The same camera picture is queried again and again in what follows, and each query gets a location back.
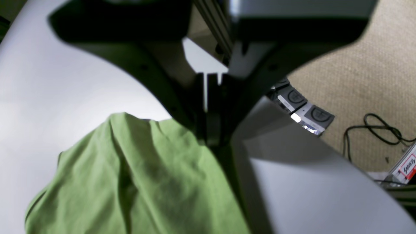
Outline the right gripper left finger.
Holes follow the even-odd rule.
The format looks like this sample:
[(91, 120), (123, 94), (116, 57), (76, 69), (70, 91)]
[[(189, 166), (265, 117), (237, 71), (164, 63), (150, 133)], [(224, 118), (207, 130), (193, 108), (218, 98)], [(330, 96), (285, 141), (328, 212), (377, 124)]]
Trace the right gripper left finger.
[(65, 43), (131, 75), (204, 143), (203, 75), (183, 46), (191, 10), (190, 0), (68, 0), (48, 23)]

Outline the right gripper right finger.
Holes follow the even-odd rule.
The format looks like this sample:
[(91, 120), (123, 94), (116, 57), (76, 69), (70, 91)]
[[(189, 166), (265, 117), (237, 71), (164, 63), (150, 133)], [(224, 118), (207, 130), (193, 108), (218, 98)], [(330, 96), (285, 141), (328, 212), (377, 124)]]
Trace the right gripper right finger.
[(208, 145), (227, 144), (272, 85), (358, 40), (376, 5), (376, 0), (227, 1), (234, 47), (222, 84), (208, 76)]

